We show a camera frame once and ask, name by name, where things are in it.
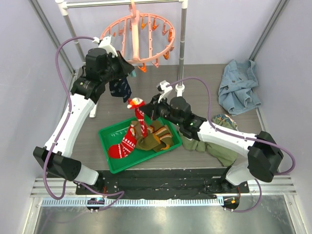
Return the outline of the red christmas sock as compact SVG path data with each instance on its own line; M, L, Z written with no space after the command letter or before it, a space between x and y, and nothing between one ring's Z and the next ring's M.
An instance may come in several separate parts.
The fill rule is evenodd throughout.
M141 133L143 137L147 136L147 125L145 123L145 114L139 109L144 106L145 102L139 97L128 99L128 109L134 109L137 120L140 123Z
M108 150L110 158L121 159L127 157L137 144L136 130L134 125L130 125L127 133L119 144L112 145Z

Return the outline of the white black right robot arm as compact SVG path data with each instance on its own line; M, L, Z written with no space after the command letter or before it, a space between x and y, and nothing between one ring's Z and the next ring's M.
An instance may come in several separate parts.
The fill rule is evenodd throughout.
M244 162L230 166L220 180L221 189L227 193L247 180L271 182L283 159L283 153L269 133L248 134L210 123L192 113L190 104L183 97L167 102L154 96L140 110L153 120L161 117L175 124L188 139L213 143L246 157Z

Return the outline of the navy blue sock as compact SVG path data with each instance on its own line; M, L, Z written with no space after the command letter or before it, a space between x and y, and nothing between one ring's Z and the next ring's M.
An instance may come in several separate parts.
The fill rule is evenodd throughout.
M128 83L127 78L110 81L109 90L111 96L122 98L124 103L126 103L132 95L131 87Z

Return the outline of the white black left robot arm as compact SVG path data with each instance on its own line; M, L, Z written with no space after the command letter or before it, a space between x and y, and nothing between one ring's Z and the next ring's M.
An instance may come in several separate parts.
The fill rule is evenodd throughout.
M92 194L100 194L104 183L99 173L71 157L77 136L90 111L105 92L111 81L126 78L133 70L121 55L103 48L90 49L81 75L74 81L70 91L71 106L66 108L55 131L44 147L36 147L34 158L48 173L68 181L87 184Z

